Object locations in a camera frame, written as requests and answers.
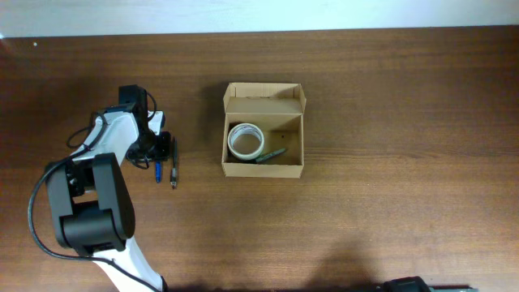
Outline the white masking tape roll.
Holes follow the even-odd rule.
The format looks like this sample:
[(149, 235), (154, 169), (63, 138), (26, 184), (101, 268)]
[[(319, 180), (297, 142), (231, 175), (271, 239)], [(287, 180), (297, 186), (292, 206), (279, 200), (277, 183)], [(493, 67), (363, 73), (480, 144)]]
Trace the white masking tape roll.
[(263, 152), (264, 133), (254, 124), (240, 123), (228, 134), (228, 149), (241, 161), (255, 160)]

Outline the blue pen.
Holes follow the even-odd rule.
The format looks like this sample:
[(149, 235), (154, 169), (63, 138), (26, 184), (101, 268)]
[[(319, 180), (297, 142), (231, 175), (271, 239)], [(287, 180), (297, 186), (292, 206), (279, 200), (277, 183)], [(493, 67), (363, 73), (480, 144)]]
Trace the blue pen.
[(160, 183), (162, 181), (162, 163), (161, 163), (161, 161), (155, 161), (155, 178), (156, 178), (157, 183)]

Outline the black pen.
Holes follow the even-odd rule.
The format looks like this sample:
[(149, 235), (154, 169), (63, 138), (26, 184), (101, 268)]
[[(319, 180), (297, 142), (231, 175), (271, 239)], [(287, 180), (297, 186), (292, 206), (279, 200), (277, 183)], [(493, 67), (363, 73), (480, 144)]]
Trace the black pen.
[(170, 171), (170, 185), (173, 190), (178, 185), (178, 144), (175, 137), (172, 138), (170, 144), (170, 157), (171, 157), (171, 171)]

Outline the black and white marker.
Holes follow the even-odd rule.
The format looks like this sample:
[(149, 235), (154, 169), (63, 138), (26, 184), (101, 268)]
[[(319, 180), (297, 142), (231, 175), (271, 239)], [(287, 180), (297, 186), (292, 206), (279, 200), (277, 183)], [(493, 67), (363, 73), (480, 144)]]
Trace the black and white marker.
[(255, 159), (255, 163), (256, 163), (256, 164), (264, 163), (264, 162), (266, 162), (266, 161), (268, 161), (268, 160), (270, 160), (270, 159), (272, 159), (272, 158), (274, 158), (274, 157), (277, 157), (277, 156), (283, 154), (284, 152), (286, 152), (286, 149), (285, 149), (285, 148), (281, 148), (281, 149), (278, 149), (278, 150), (276, 150), (276, 151), (269, 152), (269, 153), (264, 154), (264, 155), (262, 155), (262, 156), (260, 156), (260, 157), (257, 157), (257, 158)]

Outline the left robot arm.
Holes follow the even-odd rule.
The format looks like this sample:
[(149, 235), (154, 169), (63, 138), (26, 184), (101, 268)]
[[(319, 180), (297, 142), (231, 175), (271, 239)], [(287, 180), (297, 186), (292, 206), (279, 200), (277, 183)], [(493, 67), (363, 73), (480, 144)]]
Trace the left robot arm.
[(121, 164), (146, 170), (171, 155), (165, 115), (139, 85), (118, 90), (118, 104), (92, 114), (83, 143), (49, 164), (46, 186), (58, 244), (71, 260), (98, 265), (120, 291), (166, 291), (163, 276), (144, 258), (135, 239), (135, 210)]

